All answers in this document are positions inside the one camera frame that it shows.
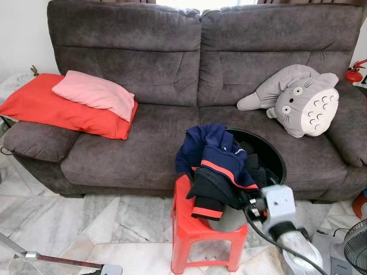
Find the plush toy eye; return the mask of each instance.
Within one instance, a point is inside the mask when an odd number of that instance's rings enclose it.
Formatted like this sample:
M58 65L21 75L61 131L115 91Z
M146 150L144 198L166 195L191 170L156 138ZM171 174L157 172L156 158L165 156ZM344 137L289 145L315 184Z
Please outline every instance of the plush toy eye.
M299 96L301 93L303 92L302 88L301 87L297 87L294 89L293 93L296 95L296 96Z
M282 108L282 112L283 113L290 113L291 112L291 107L289 107L289 106L284 106L283 108Z

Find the plush toy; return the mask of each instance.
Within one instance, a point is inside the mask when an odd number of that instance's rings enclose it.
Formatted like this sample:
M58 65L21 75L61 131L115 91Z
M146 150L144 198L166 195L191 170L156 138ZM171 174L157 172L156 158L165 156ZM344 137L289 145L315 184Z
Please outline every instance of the plush toy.
M338 77L333 73L319 74L310 67L292 65L270 77L237 106L267 108L267 116L276 118L296 138L318 136L328 129L336 114L339 94L334 86L337 82Z

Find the red cushion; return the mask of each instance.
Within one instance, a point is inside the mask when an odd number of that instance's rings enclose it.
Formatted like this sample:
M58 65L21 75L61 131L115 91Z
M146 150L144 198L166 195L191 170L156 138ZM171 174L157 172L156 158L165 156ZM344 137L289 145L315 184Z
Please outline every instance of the red cushion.
M72 102L51 91L64 76L43 73L14 92L0 106L0 114L18 120L43 123L83 131L110 139L127 139L131 121L127 122L106 109L94 109Z

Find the sofa armrest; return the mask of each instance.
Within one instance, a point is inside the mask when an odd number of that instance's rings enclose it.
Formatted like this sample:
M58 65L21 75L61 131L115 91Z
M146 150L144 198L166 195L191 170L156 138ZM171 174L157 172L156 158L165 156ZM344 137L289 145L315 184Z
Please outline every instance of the sofa armrest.
M357 167L367 165L366 97L346 80L336 86L339 106L326 135L344 160Z
M60 162L79 135L80 132L56 126L19 121L6 132L4 147L16 155Z

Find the window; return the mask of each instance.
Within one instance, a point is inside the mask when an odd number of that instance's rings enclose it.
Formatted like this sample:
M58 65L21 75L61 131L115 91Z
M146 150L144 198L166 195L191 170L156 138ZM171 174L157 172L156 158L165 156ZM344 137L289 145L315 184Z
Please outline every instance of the window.
M157 0L157 4L180 9L192 8L200 11L220 9L221 7L253 5L257 0Z

